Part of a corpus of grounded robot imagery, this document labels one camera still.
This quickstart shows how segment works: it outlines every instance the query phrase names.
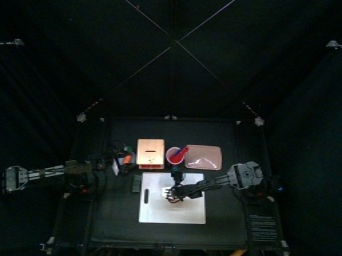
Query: white sheet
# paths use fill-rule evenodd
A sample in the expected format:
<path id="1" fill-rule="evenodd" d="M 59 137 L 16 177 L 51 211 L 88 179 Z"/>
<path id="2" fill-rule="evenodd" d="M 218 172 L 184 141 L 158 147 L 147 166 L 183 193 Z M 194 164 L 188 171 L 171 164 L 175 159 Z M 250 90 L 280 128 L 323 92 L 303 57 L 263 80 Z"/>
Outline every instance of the white sheet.
<path id="1" fill-rule="evenodd" d="M 186 173 L 183 185 L 195 184 L 203 180 L 202 173 Z M 206 224 L 206 206 L 203 197 L 196 199 L 184 198 L 184 201 L 170 203 L 163 195 L 163 188 L 175 184 L 170 173 L 144 172 L 139 222 L 143 223 L 174 223 L 174 224 Z M 148 202 L 144 202 L 145 190 L 148 189 Z"/>

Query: table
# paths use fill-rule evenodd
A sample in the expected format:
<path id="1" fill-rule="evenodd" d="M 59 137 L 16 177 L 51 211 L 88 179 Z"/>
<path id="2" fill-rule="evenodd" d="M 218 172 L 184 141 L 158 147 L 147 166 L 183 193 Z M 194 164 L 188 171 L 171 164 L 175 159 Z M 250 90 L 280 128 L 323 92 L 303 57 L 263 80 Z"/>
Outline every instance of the table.
<path id="1" fill-rule="evenodd" d="M 101 135 L 96 136 L 97 144 L 91 141 L 93 136 L 88 136 L 87 132 L 85 135 L 84 132 L 80 133 L 83 140 L 79 140 L 79 144 L 83 145 L 77 145 L 77 149 L 73 150 L 75 157 L 96 157 L 117 141 L 136 150 L 137 139 L 164 139 L 166 149 L 188 144 L 220 147 L 222 170 L 192 170 L 180 167 L 182 171 L 203 173 L 204 179 L 224 175 L 232 164 L 247 161 L 259 163 L 263 173 L 271 174 L 263 129 L 255 125 L 252 120 L 236 122 L 230 120 L 179 119 L 170 121 L 112 118 L 105 120 L 105 125 L 99 123 L 96 125 L 101 129 Z M 84 141 L 91 145 L 89 147 L 84 146 Z M 171 166 L 156 171 L 170 172 Z M 206 224 L 139 223 L 140 193 L 132 192 L 132 180 L 135 175 L 141 175 L 141 172 L 143 170 L 135 169 L 127 174 L 115 176 L 108 168 L 105 192 L 96 202 L 93 211 L 91 247 L 171 247 L 211 250 L 232 250 L 252 246 L 272 247 L 272 249 L 280 247 L 282 230 L 276 204 L 268 203 L 262 208 L 259 206 L 255 208 L 254 205 L 246 206 L 230 187 L 206 192 Z M 275 233 L 275 236 L 271 235 L 271 239 L 260 241 L 258 238 L 260 233 L 252 232 L 251 225 L 256 221 L 251 218 L 264 217 L 263 213 L 267 215 L 266 217 L 271 215 L 271 221 L 274 221 L 271 232 Z"/>

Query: orange box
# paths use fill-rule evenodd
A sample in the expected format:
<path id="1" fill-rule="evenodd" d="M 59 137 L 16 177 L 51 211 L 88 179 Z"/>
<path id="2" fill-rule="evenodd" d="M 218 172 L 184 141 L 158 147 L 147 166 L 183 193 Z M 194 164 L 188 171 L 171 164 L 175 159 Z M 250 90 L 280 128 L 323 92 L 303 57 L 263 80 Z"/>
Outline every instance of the orange box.
<path id="1" fill-rule="evenodd" d="M 143 170 L 164 169 L 164 140 L 137 140 L 136 164 Z"/>

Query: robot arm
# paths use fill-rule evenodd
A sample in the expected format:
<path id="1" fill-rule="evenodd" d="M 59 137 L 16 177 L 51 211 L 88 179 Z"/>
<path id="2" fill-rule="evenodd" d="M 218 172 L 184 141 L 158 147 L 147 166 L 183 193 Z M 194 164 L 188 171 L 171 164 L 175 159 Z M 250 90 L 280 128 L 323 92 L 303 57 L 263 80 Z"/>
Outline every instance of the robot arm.
<path id="1" fill-rule="evenodd" d="M 24 190 L 29 186 L 43 186 L 45 183 L 56 184 L 56 179 L 61 178 L 72 191 L 85 191 L 92 187 L 93 163 L 79 163 L 75 160 L 67 161 L 65 165 L 27 170 L 20 166 L 11 166 L 0 176 L 1 194 L 9 194 Z"/>
<path id="2" fill-rule="evenodd" d="M 182 185 L 176 175 L 172 175 L 175 185 L 167 191 L 166 199 L 175 203 L 183 201 L 186 197 L 195 199 L 202 197 L 202 192 L 231 186 L 235 189 L 247 189 L 252 185 L 259 185 L 263 180 L 263 173 L 255 162 L 235 164 L 231 166 L 227 175 L 211 180 L 202 180 L 196 184 Z"/>

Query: black fabric wall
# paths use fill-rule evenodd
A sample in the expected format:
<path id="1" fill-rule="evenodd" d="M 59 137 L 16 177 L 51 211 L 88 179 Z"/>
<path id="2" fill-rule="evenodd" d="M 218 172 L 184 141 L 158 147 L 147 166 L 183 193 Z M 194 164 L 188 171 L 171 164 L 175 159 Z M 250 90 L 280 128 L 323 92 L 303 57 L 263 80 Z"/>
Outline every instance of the black fabric wall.
<path id="1" fill-rule="evenodd" d="M 283 228 L 295 255 L 342 254 L 342 51 L 331 50 L 267 120 L 283 177 Z"/>
<path id="2" fill-rule="evenodd" d="M 0 31 L 9 38 L 4 26 Z M 1 172 L 13 165 L 28 169 L 60 165 L 69 157 L 75 115 L 39 63 L 24 48 L 0 47 Z M 39 255 L 39 244 L 52 234 L 60 192 L 56 186 L 39 187 L 0 198 L 0 255 L 27 255 L 28 248 L 31 255 Z"/>
<path id="3" fill-rule="evenodd" d="M 12 0 L 0 8 L 0 40 L 23 39 L 75 115 L 104 99 L 120 116 L 251 118 L 244 101 L 267 117 L 342 23 L 339 0 Z"/>

